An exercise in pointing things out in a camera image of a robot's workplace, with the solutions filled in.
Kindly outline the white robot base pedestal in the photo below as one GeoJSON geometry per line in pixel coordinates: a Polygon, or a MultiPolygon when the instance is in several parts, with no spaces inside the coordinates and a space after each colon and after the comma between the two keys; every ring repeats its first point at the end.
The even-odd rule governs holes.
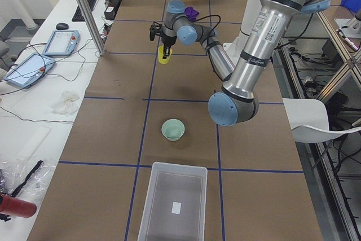
{"type": "Polygon", "coordinates": [[[256,18],[261,10],[260,0],[247,0],[239,35],[232,43],[224,43],[223,47],[234,64],[237,63],[240,53],[250,35],[256,18]]]}

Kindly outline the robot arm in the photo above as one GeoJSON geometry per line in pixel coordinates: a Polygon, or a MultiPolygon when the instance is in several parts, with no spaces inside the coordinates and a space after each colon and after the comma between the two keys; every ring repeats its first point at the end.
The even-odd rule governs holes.
{"type": "Polygon", "coordinates": [[[163,55],[170,55],[176,40],[184,45],[199,42],[217,76],[222,90],[208,101],[211,119],[221,126],[233,126],[252,119],[258,111],[253,89],[285,32],[291,18],[299,13],[313,14],[326,10],[331,0],[260,0],[261,9],[236,64],[227,55],[214,29],[192,23],[185,15],[182,1],[168,3],[160,36],[163,55]]]}

